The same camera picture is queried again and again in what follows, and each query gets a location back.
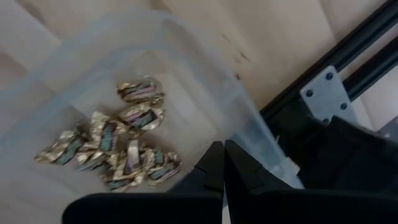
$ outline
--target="wrapped candy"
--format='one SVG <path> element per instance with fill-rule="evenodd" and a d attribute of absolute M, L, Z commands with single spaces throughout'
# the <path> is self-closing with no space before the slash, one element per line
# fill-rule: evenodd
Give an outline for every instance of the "wrapped candy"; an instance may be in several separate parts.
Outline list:
<path fill-rule="evenodd" d="M 164 153 L 158 147 L 142 147 L 142 168 L 151 186 L 167 180 L 180 170 L 181 160 L 174 152 Z"/>
<path fill-rule="evenodd" d="M 138 140 L 129 141 L 127 152 L 121 151 L 114 158 L 110 157 L 108 164 L 108 170 L 103 172 L 105 181 L 131 179 L 142 172 Z"/>
<path fill-rule="evenodd" d="M 160 103 L 150 102 L 130 106 L 119 113 L 119 117 L 136 133 L 155 129 L 162 122 L 164 110 Z"/>
<path fill-rule="evenodd" d="M 34 159 L 36 162 L 64 165 L 75 156 L 86 141 L 87 138 L 78 131 L 64 131 L 53 146 L 39 152 Z"/>
<path fill-rule="evenodd" d="M 78 152 L 76 156 L 77 171 L 93 170 L 106 160 L 106 155 L 102 151 Z"/>
<path fill-rule="evenodd" d="M 165 155 L 165 163 L 148 171 L 148 185 L 156 186 L 180 171 L 181 160 L 173 152 Z"/>
<path fill-rule="evenodd" d="M 134 178 L 109 181 L 106 182 L 105 185 L 113 192 L 125 192 L 130 187 L 136 187 L 142 184 L 143 180 L 144 173 L 139 173 Z"/>
<path fill-rule="evenodd" d="M 100 149 L 105 153 L 116 150 L 119 135 L 127 131 L 120 121 L 110 118 L 101 112 L 94 112 L 91 118 L 91 141 L 85 144 L 88 149 Z"/>
<path fill-rule="evenodd" d="M 118 95 L 128 103 L 158 102 L 164 97 L 160 82 L 154 78 L 143 78 L 132 83 L 120 83 Z"/>

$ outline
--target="bolt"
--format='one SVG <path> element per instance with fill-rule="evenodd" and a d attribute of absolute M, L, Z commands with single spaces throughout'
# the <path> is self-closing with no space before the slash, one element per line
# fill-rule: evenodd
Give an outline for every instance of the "bolt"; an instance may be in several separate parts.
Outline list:
<path fill-rule="evenodd" d="M 332 73 L 327 73 L 326 74 L 326 79 L 327 80 L 331 80 L 333 78 L 333 74 Z"/>
<path fill-rule="evenodd" d="M 313 91 L 312 90 L 307 90 L 307 92 L 305 92 L 305 95 L 307 97 L 311 97 L 313 95 Z"/>
<path fill-rule="evenodd" d="M 342 104 L 340 105 L 340 109 L 342 109 L 342 110 L 347 109 L 347 104 L 346 104 L 346 103 L 342 103 Z"/>

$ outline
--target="candy pile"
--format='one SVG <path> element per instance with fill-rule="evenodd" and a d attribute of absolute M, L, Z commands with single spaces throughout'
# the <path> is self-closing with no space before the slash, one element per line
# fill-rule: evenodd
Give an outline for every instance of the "candy pile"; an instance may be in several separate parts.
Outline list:
<path fill-rule="evenodd" d="M 160 83 L 153 78 L 122 83 L 118 85 L 118 95 L 130 105 L 117 118 L 94 112 L 89 134 L 79 125 L 73 131 L 64 131 L 35 160 L 64 165 L 76 156 L 78 171 L 97 170 L 108 189 L 117 192 L 144 180 L 156 186 L 176 174 L 181 166 L 176 153 L 163 152 L 138 140 L 163 120 L 164 93 Z"/>

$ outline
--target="metal bracket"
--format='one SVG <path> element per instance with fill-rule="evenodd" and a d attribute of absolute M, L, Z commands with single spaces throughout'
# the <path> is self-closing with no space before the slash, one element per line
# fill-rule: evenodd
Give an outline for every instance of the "metal bracket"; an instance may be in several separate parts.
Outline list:
<path fill-rule="evenodd" d="M 338 116 L 351 123 L 358 123 L 351 101 L 333 66 L 327 67 L 306 84 L 300 90 L 300 95 L 314 118 L 320 121 L 329 123 L 332 116 Z"/>

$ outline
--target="plastic bin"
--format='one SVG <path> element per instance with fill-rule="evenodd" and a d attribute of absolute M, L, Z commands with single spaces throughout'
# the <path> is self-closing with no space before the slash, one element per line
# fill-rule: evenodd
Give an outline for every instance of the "plastic bin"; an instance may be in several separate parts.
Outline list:
<path fill-rule="evenodd" d="M 109 15 L 65 42 L 40 68 L 0 92 L 2 223 L 57 223 L 63 209 L 106 189 L 96 172 L 37 164 L 34 155 L 92 112 L 126 104 L 116 84 L 143 75 L 162 82 L 165 119 L 143 138 L 180 154 L 187 174 L 213 141 L 233 139 L 266 169 L 301 187 L 272 134 L 233 74 L 187 26 L 157 11 Z"/>

